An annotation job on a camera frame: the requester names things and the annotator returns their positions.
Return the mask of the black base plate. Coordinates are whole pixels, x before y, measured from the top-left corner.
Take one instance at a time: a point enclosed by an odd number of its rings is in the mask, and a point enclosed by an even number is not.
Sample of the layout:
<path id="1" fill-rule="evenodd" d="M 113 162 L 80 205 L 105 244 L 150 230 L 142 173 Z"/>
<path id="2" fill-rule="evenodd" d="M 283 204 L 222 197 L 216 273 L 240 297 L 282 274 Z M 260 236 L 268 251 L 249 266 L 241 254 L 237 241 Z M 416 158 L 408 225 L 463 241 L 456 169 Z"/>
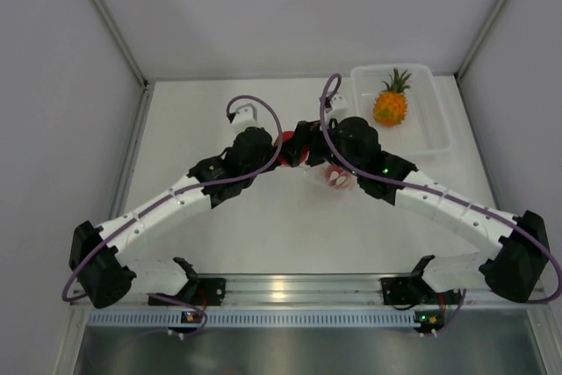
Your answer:
<path id="1" fill-rule="evenodd" d="M 389 306 L 413 306 L 421 303 L 418 280 L 414 277 L 380 279 L 383 301 Z"/>
<path id="2" fill-rule="evenodd" d="M 167 295 L 167 298 L 193 306 L 220 306 L 225 298 L 226 287 L 224 278 L 190 279 L 177 294 Z"/>

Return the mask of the white plastic basket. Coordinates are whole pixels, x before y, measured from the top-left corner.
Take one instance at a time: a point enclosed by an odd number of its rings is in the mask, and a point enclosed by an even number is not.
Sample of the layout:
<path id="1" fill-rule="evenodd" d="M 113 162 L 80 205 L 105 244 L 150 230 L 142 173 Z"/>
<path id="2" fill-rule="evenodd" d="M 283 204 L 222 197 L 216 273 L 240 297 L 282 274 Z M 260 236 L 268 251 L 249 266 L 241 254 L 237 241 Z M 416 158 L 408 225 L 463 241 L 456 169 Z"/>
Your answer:
<path id="1" fill-rule="evenodd" d="M 427 66 L 358 66 L 350 83 L 357 115 L 377 130 L 383 149 L 409 158 L 448 152 L 450 125 Z"/>

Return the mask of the aluminium mounting rail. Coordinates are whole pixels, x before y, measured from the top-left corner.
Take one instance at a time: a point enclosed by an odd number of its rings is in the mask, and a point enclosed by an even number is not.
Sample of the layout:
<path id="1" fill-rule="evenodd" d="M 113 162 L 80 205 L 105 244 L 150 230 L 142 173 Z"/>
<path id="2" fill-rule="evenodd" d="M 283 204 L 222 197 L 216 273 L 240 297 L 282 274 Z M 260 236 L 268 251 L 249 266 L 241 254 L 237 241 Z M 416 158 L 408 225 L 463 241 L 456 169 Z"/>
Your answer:
<path id="1" fill-rule="evenodd" d="M 220 306 L 290 306 L 327 304 L 385 305 L 381 278 L 414 277 L 418 280 L 421 303 L 434 305 L 438 293 L 415 274 L 304 274 L 304 275 L 188 275 L 178 266 L 169 270 L 148 268 L 136 272 L 125 271 L 107 280 L 83 281 L 79 294 L 70 294 L 73 281 L 63 288 L 62 299 L 74 302 L 87 298 L 96 308 L 112 306 L 121 300 L 132 301 L 149 294 L 172 296 L 190 279 L 224 278 L 227 281 L 225 298 Z"/>

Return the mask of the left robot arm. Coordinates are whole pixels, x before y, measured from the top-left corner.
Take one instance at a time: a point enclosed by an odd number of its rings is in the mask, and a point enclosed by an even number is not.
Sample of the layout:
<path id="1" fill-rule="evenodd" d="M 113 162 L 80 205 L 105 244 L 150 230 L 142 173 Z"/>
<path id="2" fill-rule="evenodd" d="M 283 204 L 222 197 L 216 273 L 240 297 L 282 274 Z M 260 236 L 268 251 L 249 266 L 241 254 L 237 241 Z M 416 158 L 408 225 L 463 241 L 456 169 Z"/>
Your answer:
<path id="1" fill-rule="evenodd" d="M 153 294 L 189 304 L 200 279 L 185 259 L 141 261 L 134 252 L 197 214 L 241 194 L 257 175 L 277 164 L 281 144 L 262 128 L 239 133 L 220 155 L 200 161 L 168 190 L 143 206 L 94 226 L 86 220 L 73 233 L 71 282 L 97 308 L 114 305 L 128 293 Z"/>

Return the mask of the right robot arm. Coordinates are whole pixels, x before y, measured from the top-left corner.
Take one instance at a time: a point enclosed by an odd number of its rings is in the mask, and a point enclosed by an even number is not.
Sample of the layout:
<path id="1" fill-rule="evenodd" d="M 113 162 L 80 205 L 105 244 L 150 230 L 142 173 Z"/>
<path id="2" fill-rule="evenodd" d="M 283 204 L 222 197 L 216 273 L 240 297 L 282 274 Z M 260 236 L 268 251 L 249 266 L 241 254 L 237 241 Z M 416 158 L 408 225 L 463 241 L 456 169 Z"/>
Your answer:
<path id="1" fill-rule="evenodd" d="M 549 261 L 544 219 L 487 208 L 432 180 L 413 163 L 382 149 L 375 128 L 359 117 L 298 123 L 282 143 L 280 162 L 291 167 L 325 162 L 347 170 L 368 196 L 434 221 L 469 242 L 475 253 L 425 256 L 409 281 L 411 294 L 429 302 L 440 292 L 488 287 L 528 303 Z"/>

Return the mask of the fake pineapple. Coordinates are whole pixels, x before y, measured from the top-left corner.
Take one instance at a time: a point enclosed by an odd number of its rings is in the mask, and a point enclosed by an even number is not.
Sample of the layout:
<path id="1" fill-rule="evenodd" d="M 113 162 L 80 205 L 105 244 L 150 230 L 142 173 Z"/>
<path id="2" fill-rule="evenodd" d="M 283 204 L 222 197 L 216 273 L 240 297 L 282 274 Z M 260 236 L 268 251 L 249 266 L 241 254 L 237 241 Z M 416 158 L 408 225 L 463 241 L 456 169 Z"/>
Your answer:
<path id="1" fill-rule="evenodd" d="M 380 91 L 372 109 L 374 120 L 381 126 L 400 125 L 407 116 L 408 102 L 406 91 L 411 89 L 409 70 L 393 69 L 389 81 L 383 81 L 385 88 Z"/>

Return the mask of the clear zip top bag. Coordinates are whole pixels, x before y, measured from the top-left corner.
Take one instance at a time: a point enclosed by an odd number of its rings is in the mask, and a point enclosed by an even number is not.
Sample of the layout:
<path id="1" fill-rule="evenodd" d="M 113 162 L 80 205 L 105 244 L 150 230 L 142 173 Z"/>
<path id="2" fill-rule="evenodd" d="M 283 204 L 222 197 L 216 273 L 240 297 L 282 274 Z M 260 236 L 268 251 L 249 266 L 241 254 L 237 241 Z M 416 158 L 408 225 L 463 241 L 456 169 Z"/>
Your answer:
<path id="1" fill-rule="evenodd" d="M 305 171 L 309 182 L 331 191 L 351 191 L 356 185 L 356 177 L 349 171 L 331 163 L 323 163 Z"/>

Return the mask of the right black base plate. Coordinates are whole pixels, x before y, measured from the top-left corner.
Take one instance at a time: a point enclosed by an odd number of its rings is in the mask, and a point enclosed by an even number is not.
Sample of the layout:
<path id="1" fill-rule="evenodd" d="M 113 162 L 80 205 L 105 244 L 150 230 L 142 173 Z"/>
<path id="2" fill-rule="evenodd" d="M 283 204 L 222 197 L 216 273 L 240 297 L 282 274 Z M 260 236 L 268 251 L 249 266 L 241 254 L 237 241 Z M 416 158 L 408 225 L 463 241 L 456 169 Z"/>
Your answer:
<path id="1" fill-rule="evenodd" d="M 389 306 L 413 306 L 421 303 L 418 280 L 414 277 L 380 279 L 383 301 Z"/>

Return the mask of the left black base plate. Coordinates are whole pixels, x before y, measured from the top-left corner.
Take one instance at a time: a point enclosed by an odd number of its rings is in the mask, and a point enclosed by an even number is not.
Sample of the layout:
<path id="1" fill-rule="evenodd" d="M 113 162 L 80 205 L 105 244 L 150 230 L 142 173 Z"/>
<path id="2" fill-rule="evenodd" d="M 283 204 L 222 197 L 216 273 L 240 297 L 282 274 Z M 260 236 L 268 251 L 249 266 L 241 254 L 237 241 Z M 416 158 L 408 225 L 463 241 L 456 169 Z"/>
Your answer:
<path id="1" fill-rule="evenodd" d="M 225 298 L 226 287 L 224 278 L 190 279 L 177 294 L 167 295 L 167 298 L 193 306 L 220 306 Z"/>

